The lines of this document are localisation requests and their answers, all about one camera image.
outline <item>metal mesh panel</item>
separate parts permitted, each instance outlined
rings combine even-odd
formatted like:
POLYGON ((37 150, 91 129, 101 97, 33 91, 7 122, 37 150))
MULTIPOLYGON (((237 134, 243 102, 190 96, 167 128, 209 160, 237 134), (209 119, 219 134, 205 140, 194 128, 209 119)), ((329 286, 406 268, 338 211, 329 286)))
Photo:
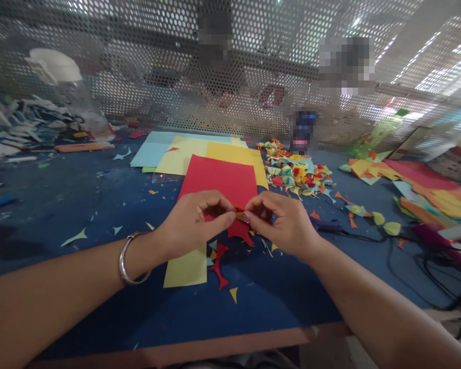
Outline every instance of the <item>metal mesh panel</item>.
POLYGON ((73 58, 112 121, 270 138, 309 107, 316 139, 342 147, 405 108, 387 147, 419 125, 435 127, 413 151, 421 158, 461 138, 461 1, 0 1, 0 95, 57 101, 24 61, 37 47, 73 58), (232 62, 217 68, 198 61, 209 11, 231 21, 232 62), (322 94, 321 39, 353 36, 374 39, 374 94, 322 94))

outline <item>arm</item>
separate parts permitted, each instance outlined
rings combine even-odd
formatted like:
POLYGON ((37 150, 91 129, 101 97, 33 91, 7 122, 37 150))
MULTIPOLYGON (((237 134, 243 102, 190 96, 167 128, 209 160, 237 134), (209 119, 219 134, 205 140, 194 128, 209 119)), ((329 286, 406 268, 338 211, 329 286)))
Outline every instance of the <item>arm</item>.
POLYGON ((461 368, 461 344, 403 295, 321 238, 300 201, 263 192, 248 203, 245 215, 257 232, 314 269, 379 368, 461 368), (271 213, 278 217, 273 225, 271 213))
MULTIPOLYGON (((128 276, 136 279, 195 250, 227 229, 235 217, 234 207, 218 191, 183 196, 156 231, 132 240, 125 255, 128 276), (220 216, 205 223, 207 213, 220 216)), ((1 276, 0 367, 25 366, 121 290, 124 283, 118 260, 125 242, 111 242, 1 276)))

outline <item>blue table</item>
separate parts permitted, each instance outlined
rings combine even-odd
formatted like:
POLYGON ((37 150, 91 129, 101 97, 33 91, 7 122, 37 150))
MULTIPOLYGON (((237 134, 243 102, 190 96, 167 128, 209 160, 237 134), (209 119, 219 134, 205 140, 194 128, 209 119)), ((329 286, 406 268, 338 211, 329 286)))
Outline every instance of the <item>blue table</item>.
MULTIPOLYGON (((130 168, 133 155, 113 160, 128 148, 136 153, 143 140, 125 138, 116 143, 114 150, 51 157, 43 154, 36 162, 0 163, 0 182, 5 183, 0 196, 19 199, 0 209, 0 218, 5 218, 0 220, 0 275, 77 252, 74 246, 84 250, 135 231, 147 231, 145 222, 158 227, 176 203, 182 181, 152 183, 152 174, 130 168), (40 162, 50 166, 39 169, 40 162), (151 195, 149 190, 158 193, 151 195), (123 228, 113 236, 113 227, 120 226, 123 228), (84 227, 88 239, 60 247, 84 227)), ((396 207, 392 197, 398 193, 389 180, 383 178, 369 186, 340 171, 338 166, 347 161, 340 154, 318 151, 312 158, 333 171, 331 178, 336 187, 332 195, 340 191, 369 212, 381 212, 387 221, 400 222, 405 226, 402 232, 409 232, 410 218, 396 207)), ((346 230, 374 238, 383 234, 371 221, 359 217, 355 218, 359 229, 352 230, 341 199, 337 198, 335 204, 323 195, 303 199, 308 212, 314 209, 322 220, 340 219, 346 230)), ((419 245, 405 244, 403 251, 395 246, 397 240, 373 243, 331 234, 324 237, 419 307, 430 309, 431 303, 438 306, 450 303, 414 262, 412 255, 421 252, 419 245)), ((216 274, 209 271, 206 284, 163 289, 165 265, 161 265, 152 271, 147 282, 116 294, 46 349, 39 359, 311 328, 342 320, 307 265, 282 255, 280 250, 271 257, 258 236, 253 237, 256 246, 249 255, 240 239, 228 239, 226 233, 217 239, 229 246, 221 268, 230 282, 228 287, 220 291, 216 274), (237 304, 228 291, 234 287, 239 287, 237 304)), ((461 292, 461 273, 437 268, 441 272, 434 270, 436 277, 455 293, 461 292)))

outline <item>bracelet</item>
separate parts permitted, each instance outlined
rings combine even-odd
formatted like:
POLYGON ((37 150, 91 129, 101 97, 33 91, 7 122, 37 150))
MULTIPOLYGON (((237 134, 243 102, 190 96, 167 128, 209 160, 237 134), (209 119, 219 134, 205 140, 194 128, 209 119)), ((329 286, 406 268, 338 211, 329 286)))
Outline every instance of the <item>bracelet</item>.
POLYGON ((123 250, 121 250, 121 254, 119 255, 119 273, 121 275, 121 279, 126 284, 140 284, 142 282, 145 282, 147 280, 147 278, 150 276, 151 270, 148 271, 145 274, 144 278, 141 281, 137 282, 137 281, 131 280, 130 277, 128 276, 128 274, 127 274, 127 270, 124 267, 124 255, 127 252, 128 245, 130 244, 130 242, 132 240, 134 240, 138 236, 140 236, 142 234, 145 234, 145 233, 148 233, 148 232, 135 232, 135 233, 132 233, 130 236, 128 236, 127 237, 127 242, 124 244, 124 248, 123 248, 123 250))

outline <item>plastic container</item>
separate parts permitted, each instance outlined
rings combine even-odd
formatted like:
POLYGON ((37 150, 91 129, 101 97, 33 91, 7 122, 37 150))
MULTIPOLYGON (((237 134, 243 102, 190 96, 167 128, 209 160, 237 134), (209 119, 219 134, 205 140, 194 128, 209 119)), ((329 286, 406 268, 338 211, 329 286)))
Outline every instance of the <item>plastic container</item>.
POLYGON ((92 97, 83 80, 78 65, 65 54, 50 49, 32 49, 26 58, 33 71, 75 116, 82 130, 88 131, 95 141, 111 141, 113 128, 92 97))
POLYGON ((403 123, 403 117, 408 113, 408 110, 400 109, 393 116, 381 120, 372 131, 357 141, 349 154, 357 159, 365 159, 371 150, 374 150, 382 141, 396 132, 403 123))

